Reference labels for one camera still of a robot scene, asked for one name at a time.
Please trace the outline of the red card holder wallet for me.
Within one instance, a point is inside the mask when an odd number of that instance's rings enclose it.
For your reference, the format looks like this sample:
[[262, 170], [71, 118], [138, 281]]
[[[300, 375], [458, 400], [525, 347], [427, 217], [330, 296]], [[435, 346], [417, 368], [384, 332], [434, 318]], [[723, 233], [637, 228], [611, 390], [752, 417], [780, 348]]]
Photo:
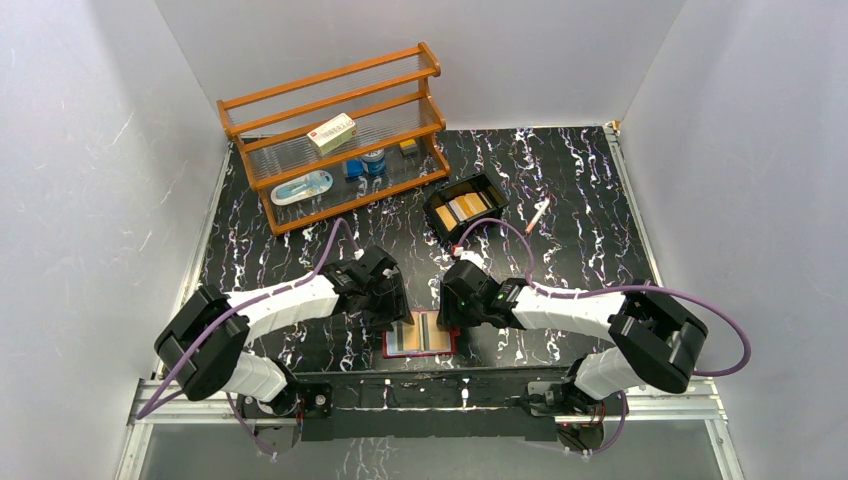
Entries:
[[438, 317], [438, 310], [415, 310], [411, 312], [411, 322], [395, 322], [390, 331], [383, 333], [383, 357], [455, 354], [460, 330], [441, 326]]

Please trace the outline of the black plastic card tray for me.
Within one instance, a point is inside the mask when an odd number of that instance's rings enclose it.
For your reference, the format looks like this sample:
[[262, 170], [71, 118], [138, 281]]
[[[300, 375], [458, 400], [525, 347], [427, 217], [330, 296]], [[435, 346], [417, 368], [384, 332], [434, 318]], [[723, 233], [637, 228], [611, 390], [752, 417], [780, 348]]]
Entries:
[[437, 188], [424, 202], [427, 224], [442, 245], [455, 245], [477, 220], [501, 219], [509, 199], [492, 176], [477, 172]]

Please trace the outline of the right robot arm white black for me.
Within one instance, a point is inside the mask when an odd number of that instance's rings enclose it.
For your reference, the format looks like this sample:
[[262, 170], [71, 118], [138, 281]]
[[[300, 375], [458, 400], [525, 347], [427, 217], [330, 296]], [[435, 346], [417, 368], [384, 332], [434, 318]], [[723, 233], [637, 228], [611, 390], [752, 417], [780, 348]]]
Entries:
[[544, 293], [525, 279], [502, 282], [469, 260], [457, 261], [440, 285], [439, 323], [471, 328], [559, 330], [596, 337], [610, 348], [575, 362], [558, 397], [577, 414], [603, 399], [648, 385], [682, 394], [689, 385], [708, 329], [671, 295], [652, 285], [628, 285], [593, 295]]

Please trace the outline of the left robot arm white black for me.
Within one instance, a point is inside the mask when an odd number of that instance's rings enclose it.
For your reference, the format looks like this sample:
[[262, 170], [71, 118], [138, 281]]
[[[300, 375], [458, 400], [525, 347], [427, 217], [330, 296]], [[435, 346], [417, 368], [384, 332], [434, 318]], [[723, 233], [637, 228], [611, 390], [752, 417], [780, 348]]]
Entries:
[[359, 314], [367, 328], [410, 322], [397, 261], [371, 246], [297, 280], [224, 294], [199, 287], [154, 342], [183, 394], [200, 401], [217, 392], [250, 396], [275, 416], [294, 411], [299, 391], [281, 363], [246, 352], [248, 343], [298, 323]]

